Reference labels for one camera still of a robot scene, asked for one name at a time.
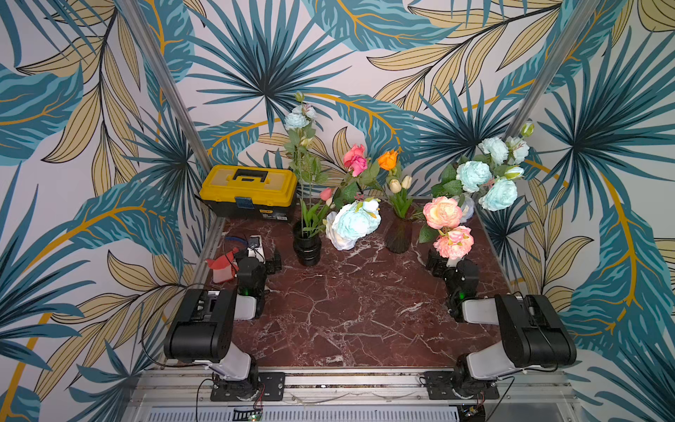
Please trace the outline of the light blue peony bunch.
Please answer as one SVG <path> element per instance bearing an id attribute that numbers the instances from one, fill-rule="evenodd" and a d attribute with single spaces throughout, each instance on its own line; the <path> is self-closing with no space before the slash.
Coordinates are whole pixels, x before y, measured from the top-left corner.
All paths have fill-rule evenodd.
<path id="1" fill-rule="evenodd" d="M 516 181 L 525 177 L 522 167 L 530 155 L 527 138 L 534 133 L 534 123 L 526 122 L 516 136 L 490 137 L 478 144 L 479 154 L 463 156 L 448 165 L 432 187 L 434 198 L 458 199 L 470 195 L 475 208 L 497 212 L 508 209 L 519 198 Z"/>

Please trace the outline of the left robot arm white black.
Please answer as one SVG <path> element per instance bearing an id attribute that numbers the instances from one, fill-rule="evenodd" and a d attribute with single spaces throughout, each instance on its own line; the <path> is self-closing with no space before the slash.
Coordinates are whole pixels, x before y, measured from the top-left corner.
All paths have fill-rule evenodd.
<path id="1" fill-rule="evenodd" d="M 163 343 L 169 359 L 205 367 L 214 387 L 244 400 L 263 388 L 256 360 L 232 340 L 236 321 L 262 316 L 266 280 L 282 269 L 275 251 L 268 260 L 257 249 L 234 249 L 208 258 L 216 290 L 191 289 L 179 305 Z"/>

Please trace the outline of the large pale blue rose stem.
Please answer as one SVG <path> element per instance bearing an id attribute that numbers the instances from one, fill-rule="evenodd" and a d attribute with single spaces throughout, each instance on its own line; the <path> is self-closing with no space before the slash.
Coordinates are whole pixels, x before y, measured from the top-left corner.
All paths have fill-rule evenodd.
<path id="1" fill-rule="evenodd" d="M 325 235 L 336 250 L 348 251 L 354 248 L 358 240 L 375 232 L 380 224 L 380 201 L 369 198 L 328 214 Z"/>

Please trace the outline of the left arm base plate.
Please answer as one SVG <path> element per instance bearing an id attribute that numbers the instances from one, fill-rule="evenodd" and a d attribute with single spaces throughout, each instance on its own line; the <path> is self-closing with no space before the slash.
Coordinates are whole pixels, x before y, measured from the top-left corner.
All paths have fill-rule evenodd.
<path id="1" fill-rule="evenodd" d="M 251 373 L 242 381 L 226 381 L 218 375 L 213 375 L 214 385 L 210 394 L 212 402 L 237 403 L 253 402 L 281 402 L 286 384 L 286 374 L 283 372 Z"/>

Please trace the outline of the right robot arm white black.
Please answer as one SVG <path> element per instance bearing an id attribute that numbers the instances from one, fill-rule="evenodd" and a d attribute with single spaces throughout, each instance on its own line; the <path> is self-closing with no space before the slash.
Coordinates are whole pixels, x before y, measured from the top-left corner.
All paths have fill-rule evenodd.
<path id="1" fill-rule="evenodd" d="M 457 323 L 492 325 L 500 341 L 457 359 L 453 382 L 468 388 L 525 370 L 555 372 L 577 360 L 577 349 L 545 295 L 477 296 L 480 272 L 470 260 L 442 258 L 430 251 L 425 265 L 446 285 L 448 314 Z"/>

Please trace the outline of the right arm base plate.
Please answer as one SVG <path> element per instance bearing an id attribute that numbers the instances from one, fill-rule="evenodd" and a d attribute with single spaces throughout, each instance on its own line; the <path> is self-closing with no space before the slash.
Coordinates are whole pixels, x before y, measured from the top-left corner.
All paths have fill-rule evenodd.
<path id="1" fill-rule="evenodd" d="M 476 380 L 454 371 L 426 371 L 419 378 L 431 400 L 493 400 L 500 398 L 494 381 Z"/>

